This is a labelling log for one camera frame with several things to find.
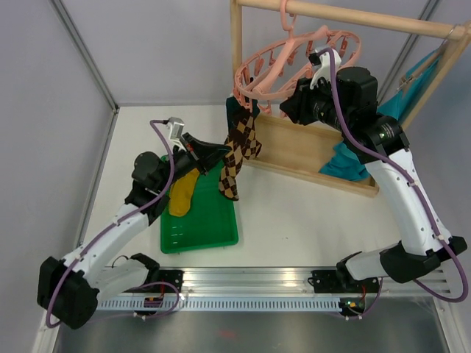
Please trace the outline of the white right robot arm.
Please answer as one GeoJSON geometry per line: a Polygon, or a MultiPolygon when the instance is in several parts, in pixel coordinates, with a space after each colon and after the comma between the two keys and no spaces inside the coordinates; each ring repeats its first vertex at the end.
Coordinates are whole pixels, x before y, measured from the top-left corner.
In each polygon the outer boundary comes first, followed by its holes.
{"type": "Polygon", "coordinates": [[[467,250],[463,237],[452,236],[439,222],[419,182],[409,142],[400,123],[378,112],[378,82],[369,70],[339,70],[333,82],[297,81],[280,109],[295,124],[315,121],[341,132],[345,144],[379,185],[400,230],[400,241],[385,249],[358,252],[336,265],[336,282],[353,290],[364,279],[390,277],[405,283],[456,260],[467,250]]]}

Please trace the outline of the brown argyle sock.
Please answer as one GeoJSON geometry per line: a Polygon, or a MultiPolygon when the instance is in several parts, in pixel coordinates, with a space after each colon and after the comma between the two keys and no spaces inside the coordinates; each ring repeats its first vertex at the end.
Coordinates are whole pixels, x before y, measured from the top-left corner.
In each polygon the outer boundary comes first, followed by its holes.
{"type": "Polygon", "coordinates": [[[241,149],[243,158],[255,159],[262,144],[256,137],[255,118],[248,109],[240,108],[229,116],[229,132],[225,143],[231,143],[233,150],[241,149]]]}
{"type": "Polygon", "coordinates": [[[219,192],[226,199],[238,201],[238,189],[236,177],[243,165],[243,155],[241,147],[231,150],[223,159],[224,166],[219,178],[219,192]]]}

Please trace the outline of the pink round clip hanger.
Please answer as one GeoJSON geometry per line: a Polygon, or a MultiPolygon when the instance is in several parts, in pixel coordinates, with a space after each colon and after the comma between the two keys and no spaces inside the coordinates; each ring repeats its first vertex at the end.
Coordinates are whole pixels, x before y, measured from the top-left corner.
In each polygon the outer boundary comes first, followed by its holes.
{"type": "Polygon", "coordinates": [[[233,46],[233,91],[238,103],[250,111],[256,107],[270,115],[272,104],[277,104],[293,94],[299,79],[329,77],[330,70],[309,58],[325,46],[334,50],[336,68],[346,68],[357,63],[362,49],[360,37],[345,29],[320,26],[313,32],[297,34],[294,30],[297,15],[288,11],[287,1],[234,1],[230,10],[231,41],[233,46]],[[242,7],[274,10],[280,13],[280,23],[286,37],[269,44],[245,60],[242,58],[242,7]]]}

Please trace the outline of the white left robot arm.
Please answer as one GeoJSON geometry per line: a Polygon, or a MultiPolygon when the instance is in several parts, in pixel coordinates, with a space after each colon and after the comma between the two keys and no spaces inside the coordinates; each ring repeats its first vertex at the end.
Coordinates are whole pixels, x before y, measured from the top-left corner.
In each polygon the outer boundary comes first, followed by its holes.
{"type": "Polygon", "coordinates": [[[142,253],[122,265],[107,264],[135,236],[149,228],[170,201],[169,188],[189,172],[206,174],[229,152],[229,146],[206,143],[188,133],[180,137],[182,148],[168,149],[160,158],[152,151],[139,154],[132,172],[132,189],[113,220],[92,240],[61,259],[47,258],[40,266],[38,304],[46,310],[46,326],[52,322],[78,329],[87,323],[103,301],[128,290],[151,292],[167,286],[160,281],[160,265],[142,253]]]}

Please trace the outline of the green reindeer sock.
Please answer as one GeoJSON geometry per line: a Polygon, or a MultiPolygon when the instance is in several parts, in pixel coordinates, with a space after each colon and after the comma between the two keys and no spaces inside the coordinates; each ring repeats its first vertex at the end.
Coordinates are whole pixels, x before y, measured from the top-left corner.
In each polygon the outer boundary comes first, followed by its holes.
{"type": "Polygon", "coordinates": [[[242,106],[234,96],[229,96],[225,101],[227,129],[230,131],[236,126],[236,113],[239,112],[242,106]]]}

